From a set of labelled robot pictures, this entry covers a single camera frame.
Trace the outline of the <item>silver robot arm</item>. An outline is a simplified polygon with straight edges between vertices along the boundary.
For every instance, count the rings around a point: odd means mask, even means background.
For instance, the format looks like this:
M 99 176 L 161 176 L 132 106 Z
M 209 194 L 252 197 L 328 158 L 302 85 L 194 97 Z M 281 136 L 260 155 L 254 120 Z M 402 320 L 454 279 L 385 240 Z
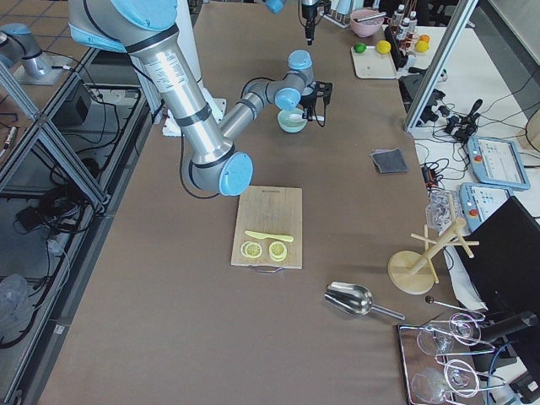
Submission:
M 267 0 L 263 2 L 267 9 L 273 14 L 279 13 L 285 1 Z M 305 39 L 308 46 L 313 44 L 315 39 L 316 26 L 322 20 L 322 17 L 331 11 L 332 2 L 325 0 L 300 0 L 298 1 L 298 17 L 300 25 L 304 28 Z
M 302 105 L 316 119 L 319 99 L 330 101 L 332 84 L 317 81 L 311 55 L 293 51 L 283 79 L 255 79 L 222 121 L 216 121 L 203 89 L 192 21 L 185 1 L 71 1 L 69 28 L 78 43 L 137 58 L 192 147 L 180 175 L 204 191 L 238 196 L 250 185 L 253 163 L 234 140 L 267 105 L 291 111 Z

